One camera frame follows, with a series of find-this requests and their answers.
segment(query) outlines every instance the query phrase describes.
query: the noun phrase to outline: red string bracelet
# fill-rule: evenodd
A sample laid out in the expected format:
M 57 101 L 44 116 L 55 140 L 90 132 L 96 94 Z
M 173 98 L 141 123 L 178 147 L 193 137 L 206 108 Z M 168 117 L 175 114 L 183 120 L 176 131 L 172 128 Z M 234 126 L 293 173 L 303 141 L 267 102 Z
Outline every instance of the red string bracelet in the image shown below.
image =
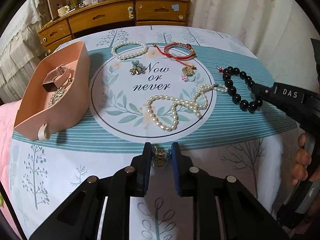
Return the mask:
M 182 46 L 182 47 L 185 47 L 186 49 L 190 50 L 191 53 L 190 53 L 189 55 L 187 55 L 187 56 L 174 56 L 174 55 L 170 54 L 170 53 L 168 52 L 168 50 L 170 49 L 170 47 L 172 47 L 172 46 L 177 46 L 177 45 Z M 189 64 L 187 64 L 187 63 L 181 62 L 181 60 L 187 60 L 187 59 L 190 59 L 190 58 L 192 58 L 192 57 L 194 57 L 194 56 L 196 55 L 195 50 L 191 47 L 190 44 L 183 44 L 183 43 L 181 43 L 181 42 L 180 42 L 180 43 L 178 43 L 178 42 L 172 42 L 172 43 L 170 43 L 170 44 L 168 44 L 168 45 L 166 45 L 166 46 L 164 47 L 164 51 L 163 51 L 163 52 L 161 51 L 161 49 L 160 49 L 156 44 L 153 44 L 153 46 L 154 46 L 155 48 L 157 48 L 158 51 L 159 51 L 162 55 L 165 55 L 165 56 L 168 57 L 168 58 L 172 58 L 172 59 L 178 61 L 179 63 L 181 63 L 181 64 L 183 64 L 183 65 L 185 65 L 185 66 L 187 66 L 187 67 L 190 67 L 190 68 L 192 68 L 192 69 L 197 69 L 197 68 L 196 68 L 195 66 L 193 66 L 193 65 L 189 65 Z

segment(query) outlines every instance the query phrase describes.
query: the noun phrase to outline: pink blanket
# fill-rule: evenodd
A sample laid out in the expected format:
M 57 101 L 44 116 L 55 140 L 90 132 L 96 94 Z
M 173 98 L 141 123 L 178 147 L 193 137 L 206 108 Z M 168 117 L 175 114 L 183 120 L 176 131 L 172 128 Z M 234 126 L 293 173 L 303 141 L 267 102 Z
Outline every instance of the pink blanket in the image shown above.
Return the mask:
M 13 133 L 14 120 L 17 111 L 20 107 L 21 101 L 13 102 L 0 106 L 0 180 L 6 190 L 7 195 L 10 197 L 9 181 L 8 181 L 8 162 L 10 158 L 9 150 L 11 137 Z M 19 235 L 13 219 L 9 213 L 7 206 L 1 208 L 5 218 L 12 226 L 14 231 Z

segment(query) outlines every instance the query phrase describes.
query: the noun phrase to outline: black bead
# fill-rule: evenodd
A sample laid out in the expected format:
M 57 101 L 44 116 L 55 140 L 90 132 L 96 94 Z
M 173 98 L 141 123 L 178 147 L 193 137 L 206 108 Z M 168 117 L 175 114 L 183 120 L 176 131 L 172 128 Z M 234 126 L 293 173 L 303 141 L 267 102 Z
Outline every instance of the black bead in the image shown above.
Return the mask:
M 230 73 L 230 75 L 233 75 L 233 67 L 228 67 L 228 69 L 230 69 L 230 71 L 231 71 L 231 73 Z
M 222 75 L 223 81 L 226 81 L 227 79 L 230 79 L 230 78 L 231 78 L 231 76 L 230 76 L 229 73 L 224 73 L 224 74 Z
M 231 70 L 230 70 L 230 69 L 228 69 L 228 68 L 225 68 L 225 69 L 223 70 L 223 73 L 228 73 L 228 74 L 230 74 L 230 75 L 231 75 Z
M 241 100 L 239 106 L 242 111 L 247 111 L 249 108 L 249 102 L 247 100 Z
M 256 98 L 255 102 L 257 104 L 257 107 L 260 107 L 260 106 L 262 106 L 263 100 L 262 100 L 262 98 Z
M 224 85 L 228 88 L 233 86 L 233 81 L 231 79 L 226 79 Z
M 247 76 L 247 73 L 246 73 L 246 72 L 244 72 L 244 71 L 241 71 L 241 72 L 240 72 L 240 78 L 241 78 L 241 79 L 245 79 L 246 76 Z
M 257 110 L 257 108 L 258 108 L 258 107 L 257 107 L 256 102 L 252 101 L 252 102 L 249 103 L 249 109 L 248 109 L 248 110 L 249 110 L 250 113 L 253 114 L 254 111 Z
M 245 79 L 244 79 L 244 82 L 245 82 L 246 84 L 248 84 L 248 82 L 249 82 L 250 80 L 252 80 L 252 78 L 251 78 L 250 76 L 246 76 Z
M 234 86 L 228 88 L 228 94 L 230 96 L 233 96 L 235 93 L 237 93 L 237 89 Z
M 237 67 L 233 68 L 233 74 L 234 75 L 239 75 L 240 74 L 240 69 L 238 69 Z
M 236 105 L 239 104 L 241 101 L 241 95 L 239 94 L 234 94 L 232 96 L 232 102 L 234 102 Z
M 247 85 L 248 85 L 249 88 L 251 88 L 253 84 L 254 84 L 254 81 L 253 80 L 249 80 Z

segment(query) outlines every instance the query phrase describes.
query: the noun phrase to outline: beige mug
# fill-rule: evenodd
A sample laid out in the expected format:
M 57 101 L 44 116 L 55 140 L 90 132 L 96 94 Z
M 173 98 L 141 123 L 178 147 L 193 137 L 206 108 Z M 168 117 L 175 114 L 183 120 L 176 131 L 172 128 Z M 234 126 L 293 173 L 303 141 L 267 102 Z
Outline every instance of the beige mug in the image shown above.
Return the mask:
M 58 14 L 61 17 L 62 15 L 66 14 L 68 11 L 70 11 L 70 6 L 66 5 L 58 9 Z

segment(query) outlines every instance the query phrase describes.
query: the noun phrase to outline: watch face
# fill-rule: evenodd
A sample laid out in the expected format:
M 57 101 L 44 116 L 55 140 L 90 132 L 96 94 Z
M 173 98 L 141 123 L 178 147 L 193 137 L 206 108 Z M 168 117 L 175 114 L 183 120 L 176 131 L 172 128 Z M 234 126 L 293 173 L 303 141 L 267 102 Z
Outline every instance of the watch face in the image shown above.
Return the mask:
M 48 82 L 48 83 L 44 83 L 42 84 L 42 86 L 44 87 L 44 89 L 47 92 L 55 92 L 58 90 L 58 88 L 56 87 L 56 85 L 54 84 L 54 82 Z

